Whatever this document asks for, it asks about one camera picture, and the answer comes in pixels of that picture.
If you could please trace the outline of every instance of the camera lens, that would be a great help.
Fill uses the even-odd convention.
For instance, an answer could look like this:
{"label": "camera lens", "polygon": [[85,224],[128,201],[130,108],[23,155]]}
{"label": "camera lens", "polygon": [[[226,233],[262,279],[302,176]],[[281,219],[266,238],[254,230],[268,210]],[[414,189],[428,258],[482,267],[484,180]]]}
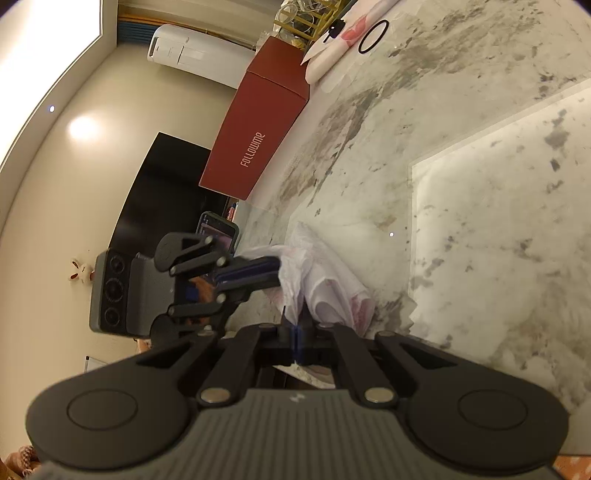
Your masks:
{"label": "camera lens", "polygon": [[113,307],[108,308],[105,312],[105,321],[112,327],[117,326],[119,323],[119,312]]}
{"label": "camera lens", "polygon": [[119,274],[121,272],[123,272],[125,268],[125,262],[123,262],[123,259],[119,256],[116,255],[113,258],[111,258],[111,269]]}
{"label": "camera lens", "polygon": [[105,283],[105,297],[109,301],[120,301],[123,298],[123,285],[116,278],[111,278]]}

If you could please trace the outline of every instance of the black television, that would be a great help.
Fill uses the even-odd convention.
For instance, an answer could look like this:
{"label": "black television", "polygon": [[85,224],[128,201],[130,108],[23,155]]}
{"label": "black television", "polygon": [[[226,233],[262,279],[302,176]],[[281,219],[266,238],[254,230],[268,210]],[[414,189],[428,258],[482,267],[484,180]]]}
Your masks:
{"label": "black television", "polygon": [[153,257],[169,232],[195,233],[205,211],[223,215],[228,197],[199,186],[210,150],[159,133],[127,195],[110,248]]}

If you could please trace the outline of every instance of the metal rivet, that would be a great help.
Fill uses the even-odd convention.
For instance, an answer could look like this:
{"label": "metal rivet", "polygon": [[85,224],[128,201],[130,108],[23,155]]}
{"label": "metal rivet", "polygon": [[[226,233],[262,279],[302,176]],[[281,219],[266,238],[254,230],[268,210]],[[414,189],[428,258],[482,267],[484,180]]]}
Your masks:
{"label": "metal rivet", "polygon": [[384,387],[368,388],[365,391],[365,399],[371,403],[388,403],[394,399],[394,392]]}
{"label": "metal rivet", "polygon": [[207,403],[221,403],[230,400],[230,392],[225,388],[206,388],[201,392],[201,400]]}

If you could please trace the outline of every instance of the ribbed gray grip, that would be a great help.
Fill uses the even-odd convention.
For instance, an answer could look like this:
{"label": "ribbed gray grip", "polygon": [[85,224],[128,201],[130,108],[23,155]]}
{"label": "ribbed gray grip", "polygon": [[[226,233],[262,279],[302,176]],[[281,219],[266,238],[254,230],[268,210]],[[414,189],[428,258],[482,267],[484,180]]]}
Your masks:
{"label": "ribbed gray grip", "polygon": [[[237,405],[198,416],[161,457],[117,472],[52,463],[32,480],[447,480],[483,479],[418,450],[387,411],[355,404],[346,390],[249,390]],[[551,468],[504,477],[556,480]]]}

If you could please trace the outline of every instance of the black rubber ring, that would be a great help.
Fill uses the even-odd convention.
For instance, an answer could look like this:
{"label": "black rubber ring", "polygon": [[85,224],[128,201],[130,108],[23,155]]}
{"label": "black rubber ring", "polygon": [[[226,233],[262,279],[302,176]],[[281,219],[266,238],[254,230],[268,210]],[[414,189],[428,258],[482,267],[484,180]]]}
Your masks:
{"label": "black rubber ring", "polygon": [[[361,46],[363,45],[363,42],[367,39],[368,35],[374,31],[375,27],[377,27],[378,25],[386,25],[386,27],[384,28],[384,31],[380,33],[378,39],[370,46],[370,48],[366,48],[365,50],[361,50]],[[363,38],[361,39],[361,41],[359,42],[359,46],[357,47],[357,51],[359,53],[361,53],[361,55],[363,55],[364,53],[369,52],[370,50],[372,50],[372,48],[374,48],[379,41],[384,37],[384,35],[386,34],[386,32],[388,31],[388,27],[390,26],[390,22],[388,20],[386,20],[385,18],[383,20],[380,20],[378,23],[376,23],[373,27],[371,27],[366,34],[363,36]]]}

